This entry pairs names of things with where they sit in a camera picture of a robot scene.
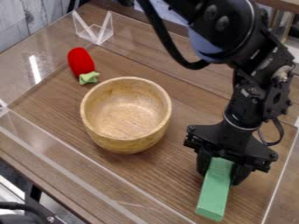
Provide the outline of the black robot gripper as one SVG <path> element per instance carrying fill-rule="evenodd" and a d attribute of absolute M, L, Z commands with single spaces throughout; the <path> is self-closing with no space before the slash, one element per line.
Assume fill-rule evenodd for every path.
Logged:
<path fill-rule="evenodd" d="M 252 135 L 252 130 L 237 129 L 225 121 L 213 125 L 189 125 L 182 145 L 197 154 L 196 171 L 204 176 L 212 158 L 233 162 L 231 184 L 237 186 L 252 170 L 268 172 L 277 154 Z"/>

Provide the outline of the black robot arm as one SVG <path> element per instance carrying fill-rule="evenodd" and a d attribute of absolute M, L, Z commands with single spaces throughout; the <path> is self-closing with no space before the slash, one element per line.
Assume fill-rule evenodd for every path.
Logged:
<path fill-rule="evenodd" d="M 279 116 L 292 106 L 289 86 L 295 57 L 267 24 L 267 13 L 255 0 L 162 0 L 188 25 L 188 37 L 198 60 L 178 52 L 149 0 L 136 0 L 173 60 L 190 70 L 210 64 L 233 69 L 232 96 L 222 120 L 189 125 L 184 145 L 197 154 L 197 172 L 205 175 L 210 160 L 232 163 L 229 183 L 236 186 L 251 172 L 268 172 L 277 160 L 271 149 L 277 142 L 263 138 L 260 126 L 272 122 L 283 132 Z"/>

